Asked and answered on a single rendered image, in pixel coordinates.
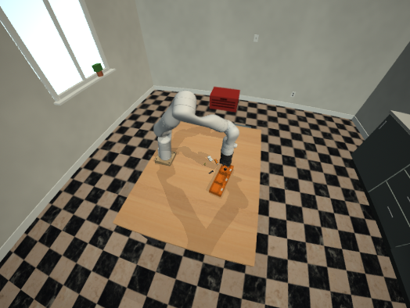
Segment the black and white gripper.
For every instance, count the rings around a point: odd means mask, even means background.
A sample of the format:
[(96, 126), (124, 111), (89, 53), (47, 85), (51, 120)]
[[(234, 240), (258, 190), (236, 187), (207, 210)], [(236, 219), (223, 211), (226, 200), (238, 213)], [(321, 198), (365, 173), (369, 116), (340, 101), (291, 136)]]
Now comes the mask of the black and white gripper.
[[(234, 148), (237, 147), (237, 144), (235, 143)], [(227, 150), (224, 149), (223, 146), (221, 147), (221, 158), (220, 158), (220, 164), (222, 164), (222, 166), (226, 165), (227, 168), (230, 167), (231, 163), (232, 163), (232, 154), (234, 153), (234, 148)]]

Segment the orange rack of three bins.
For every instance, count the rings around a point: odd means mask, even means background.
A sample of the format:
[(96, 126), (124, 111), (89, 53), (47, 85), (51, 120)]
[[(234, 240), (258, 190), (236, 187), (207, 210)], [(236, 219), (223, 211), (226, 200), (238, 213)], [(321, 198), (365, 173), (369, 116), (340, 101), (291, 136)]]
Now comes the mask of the orange rack of three bins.
[[(221, 197), (221, 194), (222, 194), (222, 192), (225, 188), (225, 185), (228, 181), (228, 178), (230, 176), (230, 173), (232, 172), (233, 167), (234, 166), (230, 165), (230, 167), (227, 168), (226, 165), (224, 165), (224, 166), (221, 165), (221, 168), (218, 171), (218, 174), (217, 174), (216, 178), (214, 179), (213, 184), (211, 185), (211, 187), (209, 189), (209, 193), (212, 193), (214, 195), (217, 195), (217, 196)], [(224, 170), (224, 168), (227, 168), (227, 170)]]

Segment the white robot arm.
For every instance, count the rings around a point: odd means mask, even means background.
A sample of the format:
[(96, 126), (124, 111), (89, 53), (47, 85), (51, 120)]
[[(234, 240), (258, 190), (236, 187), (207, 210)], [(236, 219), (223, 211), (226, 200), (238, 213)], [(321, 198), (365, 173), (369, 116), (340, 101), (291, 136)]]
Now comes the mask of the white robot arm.
[[(239, 129), (230, 120), (224, 120), (217, 115), (198, 117), (196, 114), (196, 96), (190, 91), (180, 91), (160, 120), (154, 124), (154, 134), (158, 137), (158, 156), (162, 160), (171, 158), (171, 134), (180, 122), (208, 127), (217, 132), (224, 132), (222, 146), (230, 150), (234, 148), (239, 137)], [(228, 123), (227, 123), (228, 122)]]

